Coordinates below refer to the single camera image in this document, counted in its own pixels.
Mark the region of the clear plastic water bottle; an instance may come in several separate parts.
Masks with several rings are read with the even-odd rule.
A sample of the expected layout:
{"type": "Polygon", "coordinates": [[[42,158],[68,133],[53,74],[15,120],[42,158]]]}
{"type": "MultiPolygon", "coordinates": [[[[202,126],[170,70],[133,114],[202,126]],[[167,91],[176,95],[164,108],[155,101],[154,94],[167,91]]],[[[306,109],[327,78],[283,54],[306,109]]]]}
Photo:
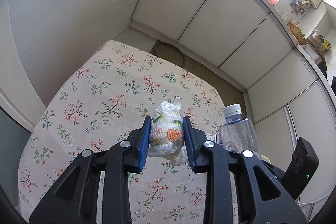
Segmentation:
{"type": "Polygon", "coordinates": [[[224,149],[237,153],[248,149],[261,159],[255,128],[250,118],[243,119],[240,105],[226,106],[223,115],[225,124],[219,126],[219,143],[224,149]]]}

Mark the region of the white foam wrapper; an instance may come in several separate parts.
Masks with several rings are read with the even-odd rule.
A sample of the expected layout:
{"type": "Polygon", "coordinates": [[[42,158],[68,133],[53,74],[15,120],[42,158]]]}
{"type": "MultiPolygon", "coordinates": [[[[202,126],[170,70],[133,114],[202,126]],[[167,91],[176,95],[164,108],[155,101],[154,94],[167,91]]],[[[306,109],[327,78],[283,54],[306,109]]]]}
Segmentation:
{"type": "Polygon", "coordinates": [[[176,97],[171,103],[163,101],[151,117],[148,156],[164,158],[172,166],[187,162],[180,110],[181,98],[176,97]]]}

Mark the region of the white kitchen cabinets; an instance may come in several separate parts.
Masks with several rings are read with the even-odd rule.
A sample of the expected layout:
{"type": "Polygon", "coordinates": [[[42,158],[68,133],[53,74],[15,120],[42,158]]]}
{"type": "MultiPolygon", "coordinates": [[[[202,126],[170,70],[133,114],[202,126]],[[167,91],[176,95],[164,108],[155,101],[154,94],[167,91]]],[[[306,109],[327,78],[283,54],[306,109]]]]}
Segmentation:
{"type": "Polygon", "coordinates": [[[319,166],[299,198],[312,219],[335,188],[335,96],[266,0],[139,0],[132,25],[176,42],[248,97],[263,155],[286,169],[300,137],[319,166]]]}

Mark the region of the blue white flat box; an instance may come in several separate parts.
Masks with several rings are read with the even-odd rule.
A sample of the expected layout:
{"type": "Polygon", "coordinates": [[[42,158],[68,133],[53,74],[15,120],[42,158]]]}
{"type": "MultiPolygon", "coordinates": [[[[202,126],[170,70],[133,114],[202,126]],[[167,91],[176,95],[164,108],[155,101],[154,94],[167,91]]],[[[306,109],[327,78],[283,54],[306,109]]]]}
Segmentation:
{"type": "Polygon", "coordinates": [[[216,134],[205,133],[207,140],[210,140],[214,143],[218,143],[218,137],[216,134]]]}

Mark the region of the green woven floor mat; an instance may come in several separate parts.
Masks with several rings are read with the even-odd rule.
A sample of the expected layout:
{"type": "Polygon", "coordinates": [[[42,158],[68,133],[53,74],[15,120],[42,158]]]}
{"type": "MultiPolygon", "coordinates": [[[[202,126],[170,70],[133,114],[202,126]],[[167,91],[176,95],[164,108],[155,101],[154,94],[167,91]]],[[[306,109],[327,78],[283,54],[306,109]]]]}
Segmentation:
{"type": "Polygon", "coordinates": [[[242,91],[234,87],[228,81],[208,69],[200,62],[197,62],[196,60],[190,58],[184,53],[183,55],[185,58],[185,62],[181,66],[178,65],[179,67],[192,73],[193,75],[196,75],[197,77],[214,87],[218,91],[225,106],[233,105],[236,103],[240,104],[243,117],[247,117],[246,105],[242,91]]]}

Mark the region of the floral tablecloth table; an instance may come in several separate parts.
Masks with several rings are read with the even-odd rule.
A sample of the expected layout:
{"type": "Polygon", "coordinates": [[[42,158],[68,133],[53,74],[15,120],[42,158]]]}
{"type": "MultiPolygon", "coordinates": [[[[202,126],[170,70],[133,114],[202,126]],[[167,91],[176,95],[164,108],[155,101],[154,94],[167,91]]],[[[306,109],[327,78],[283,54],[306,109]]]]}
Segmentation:
{"type": "MultiPolygon", "coordinates": [[[[140,128],[163,101],[181,99],[181,115],[212,136],[223,124],[217,90],[176,65],[109,41],[60,88],[22,153],[19,211],[28,219],[52,184],[84,149],[101,152],[140,128]]],[[[133,223],[202,223],[206,175],[150,157],[129,174],[133,223]]]]}

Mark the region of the wicker basket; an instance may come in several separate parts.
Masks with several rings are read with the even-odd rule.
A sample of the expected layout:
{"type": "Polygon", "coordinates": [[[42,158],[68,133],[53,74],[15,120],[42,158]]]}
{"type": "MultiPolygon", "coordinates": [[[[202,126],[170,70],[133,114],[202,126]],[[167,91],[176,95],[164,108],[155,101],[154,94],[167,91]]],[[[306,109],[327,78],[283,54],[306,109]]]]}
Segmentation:
{"type": "Polygon", "coordinates": [[[304,37],[303,33],[299,29],[298,25],[295,24],[295,22],[289,21],[287,26],[289,27],[294,37],[297,39],[299,45],[307,45],[307,39],[304,37]]]}

